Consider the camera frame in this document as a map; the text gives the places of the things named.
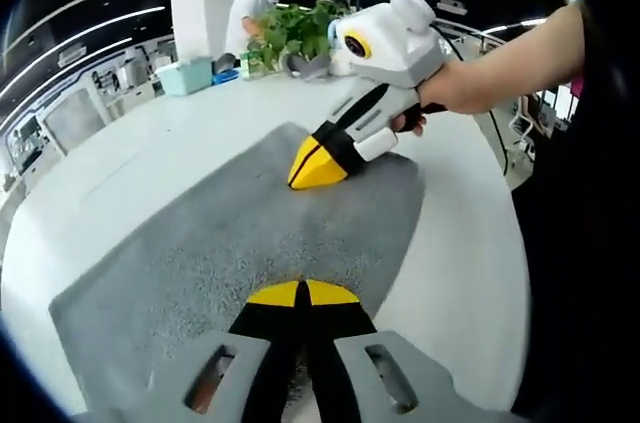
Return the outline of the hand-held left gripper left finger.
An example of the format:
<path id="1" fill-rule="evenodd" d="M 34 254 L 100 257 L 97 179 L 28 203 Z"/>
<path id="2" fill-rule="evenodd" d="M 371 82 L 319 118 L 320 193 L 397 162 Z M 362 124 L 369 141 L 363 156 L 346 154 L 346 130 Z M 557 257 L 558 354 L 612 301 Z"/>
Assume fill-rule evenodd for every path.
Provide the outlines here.
<path id="1" fill-rule="evenodd" d="M 90 410 L 73 422 L 280 422 L 299 344 L 292 336 L 299 283 L 251 295 L 227 332 L 213 330 L 157 370 L 124 408 Z"/>

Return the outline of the person's right hand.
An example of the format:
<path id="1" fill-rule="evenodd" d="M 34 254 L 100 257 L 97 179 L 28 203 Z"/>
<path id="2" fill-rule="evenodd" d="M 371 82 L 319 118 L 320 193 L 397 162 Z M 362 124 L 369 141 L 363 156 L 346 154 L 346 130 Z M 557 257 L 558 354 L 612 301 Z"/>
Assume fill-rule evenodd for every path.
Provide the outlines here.
<path id="1" fill-rule="evenodd" d="M 396 133 L 413 132 L 421 136 L 426 114 L 432 107 L 458 114 L 478 114 L 489 110 L 494 102 L 483 81 L 482 72 L 470 62 L 445 63 L 432 77 L 417 87 L 419 105 L 414 105 L 391 122 Z"/>

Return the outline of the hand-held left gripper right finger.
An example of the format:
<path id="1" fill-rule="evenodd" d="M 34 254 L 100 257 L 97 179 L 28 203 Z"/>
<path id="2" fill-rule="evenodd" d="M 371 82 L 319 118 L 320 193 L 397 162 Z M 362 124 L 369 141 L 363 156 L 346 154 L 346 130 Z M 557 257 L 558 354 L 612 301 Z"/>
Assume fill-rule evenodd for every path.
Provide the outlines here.
<path id="1" fill-rule="evenodd" d="M 442 365 L 393 331 L 378 331 L 358 297 L 299 283 L 307 369 L 323 422 L 508 422 L 460 396 Z"/>

